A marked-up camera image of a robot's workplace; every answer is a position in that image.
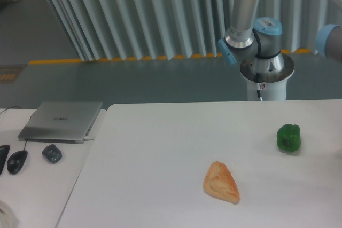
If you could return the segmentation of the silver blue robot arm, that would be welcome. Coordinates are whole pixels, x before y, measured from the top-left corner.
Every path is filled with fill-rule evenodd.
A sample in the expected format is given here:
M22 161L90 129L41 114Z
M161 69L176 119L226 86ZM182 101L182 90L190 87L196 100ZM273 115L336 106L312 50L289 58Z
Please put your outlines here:
M331 0L341 6L341 0ZM247 49L255 38L252 32L259 0L234 0L231 25L222 39L231 49ZM326 25L317 34L316 50L324 57L341 62L341 26Z

